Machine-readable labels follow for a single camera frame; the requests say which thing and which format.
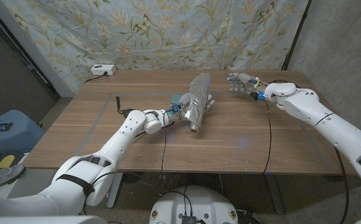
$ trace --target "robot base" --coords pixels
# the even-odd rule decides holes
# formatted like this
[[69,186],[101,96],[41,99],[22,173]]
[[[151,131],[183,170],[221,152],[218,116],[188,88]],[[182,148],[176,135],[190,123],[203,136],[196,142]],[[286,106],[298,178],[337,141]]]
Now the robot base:
[[190,221],[186,221],[186,219],[197,220],[197,223],[237,223],[238,217],[235,207],[220,193],[207,187],[196,185],[188,186],[185,194],[192,204],[192,215],[190,215],[190,204],[188,199],[182,195],[184,192],[185,187],[179,187],[162,196],[151,210],[149,223],[191,223]]

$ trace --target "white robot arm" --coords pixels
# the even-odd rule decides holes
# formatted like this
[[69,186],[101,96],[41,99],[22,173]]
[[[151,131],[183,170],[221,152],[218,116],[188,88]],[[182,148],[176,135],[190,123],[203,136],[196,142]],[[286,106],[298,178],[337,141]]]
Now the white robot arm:
[[[206,111],[213,104],[211,97],[211,94],[207,97]],[[155,133],[177,120],[187,119],[178,113],[182,106],[186,105],[173,106],[169,110],[131,111],[99,151],[67,160],[45,190],[28,197],[0,198],[0,217],[78,215],[84,204],[99,204],[114,179],[113,175],[105,174],[115,172],[135,136],[143,132]]]
[[319,102],[317,93],[293,83],[265,83],[245,73],[231,73],[231,91],[248,91],[255,100],[268,100],[291,116],[315,127],[352,164],[361,178],[361,130]]

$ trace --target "power outlet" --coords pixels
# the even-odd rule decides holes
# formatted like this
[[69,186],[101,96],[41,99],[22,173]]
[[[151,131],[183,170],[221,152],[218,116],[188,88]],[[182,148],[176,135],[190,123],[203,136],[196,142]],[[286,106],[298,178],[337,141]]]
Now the power outlet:
[[104,72],[107,72],[107,75],[114,75],[117,69],[115,65],[94,65],[91,71],[94,75],[102,75]]

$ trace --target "curtain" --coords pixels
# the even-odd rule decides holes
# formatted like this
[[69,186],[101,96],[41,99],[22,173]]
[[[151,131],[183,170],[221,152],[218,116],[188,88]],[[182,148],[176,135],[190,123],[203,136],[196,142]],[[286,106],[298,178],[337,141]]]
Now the curtain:
[[308,0],[1,0],[77,92],[118,70],[279,70]]

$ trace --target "black strap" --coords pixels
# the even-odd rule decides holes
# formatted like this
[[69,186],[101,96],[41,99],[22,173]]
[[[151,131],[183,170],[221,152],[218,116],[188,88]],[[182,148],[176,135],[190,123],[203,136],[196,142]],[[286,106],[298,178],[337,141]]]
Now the black strap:
[[69,181],[71,181],[73,183],[78,184],[79,186],[81,186],[83,188],[83,193],[85,194],[86,197],[88,197],[92,192],[95,191],[92,184],[89,184],[85,180],[80,179],[78,177],[74,177],[74,176],[68,175],[68,174],[63,174],[58,178],[58,180],[59,179],[69,180]]

